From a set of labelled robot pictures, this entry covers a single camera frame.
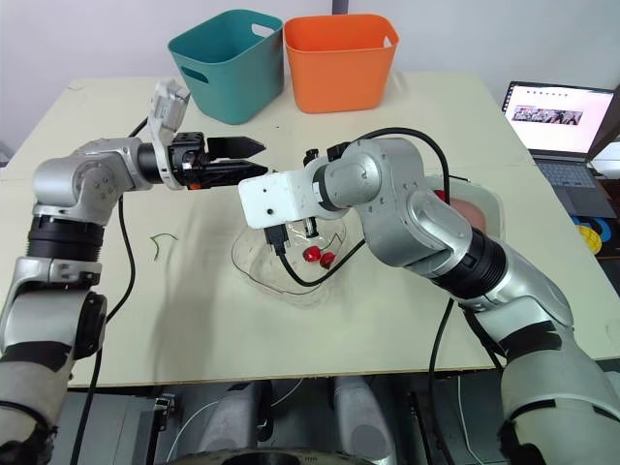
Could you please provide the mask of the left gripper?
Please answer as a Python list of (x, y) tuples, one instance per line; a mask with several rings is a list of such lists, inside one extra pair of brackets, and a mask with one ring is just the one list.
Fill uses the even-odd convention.
[[(210, 159), (248, 159), (265, 151), (265, 145), (248, 137), (206, 139)], [(238, 185), (242, 180), (267, 174), (268, 168), (249, 161), (208, 163), (201, 132), (178, 133), (169, 146), (173, 178), (188, 190)], [(319, 235), (316, 218), (302, 220), (306, 238)]]

